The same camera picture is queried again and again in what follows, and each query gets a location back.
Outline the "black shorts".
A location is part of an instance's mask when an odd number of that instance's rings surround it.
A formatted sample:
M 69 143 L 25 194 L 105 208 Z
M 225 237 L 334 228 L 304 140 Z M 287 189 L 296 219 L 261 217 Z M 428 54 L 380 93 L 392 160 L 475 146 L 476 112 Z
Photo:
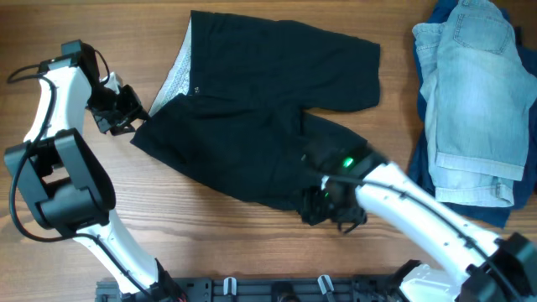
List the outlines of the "black shorts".
M 319 189 L 304 147 L 364 144 L 310 114 L 380 99 L 378 44 L 289 20 L 194 11 L 190 84 L 135 133 L 133 145 L 223 194 L 300 211 Z

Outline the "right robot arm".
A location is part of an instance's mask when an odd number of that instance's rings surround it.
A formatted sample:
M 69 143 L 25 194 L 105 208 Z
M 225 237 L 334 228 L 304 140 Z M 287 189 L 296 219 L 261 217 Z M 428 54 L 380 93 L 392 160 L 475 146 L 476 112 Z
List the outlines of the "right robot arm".
M 534 301 L 536 246 L 515 232 L 503 239 L 459 216 L 422 190 L 368 144 L 305 146 L 303 162 L 319 178 L 321 194 L 307 207 L 352 228 L 372 213 L 427 252 L 440 268 L 409 261 L 382 294 L 402 301 Z

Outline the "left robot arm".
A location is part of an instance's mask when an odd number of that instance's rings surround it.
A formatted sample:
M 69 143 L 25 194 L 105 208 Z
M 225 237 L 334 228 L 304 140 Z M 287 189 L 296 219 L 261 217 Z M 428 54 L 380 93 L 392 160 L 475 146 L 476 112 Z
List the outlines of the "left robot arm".
M 12 176 L 10 216 L 22 235 L 44 242 L 18 217 L 15 196 L 21 195 L 39 226 L 57 231 L 55 242 L 74 240 L 106 267 L 122 301 L 185 301 L 185 291 L 123 225 L 112 181 L 82 137 L 86 112 L 113 136 L 134 132 L 133 121 L 149 117 L 131 86 L 111 71 L 100 76 L 105 63 L 97 49 L 74 40 L 62 44 L 59 57 L 8 77 L 9 84 L 37 80 L 41 87 L 32 127 L 4 154 Z

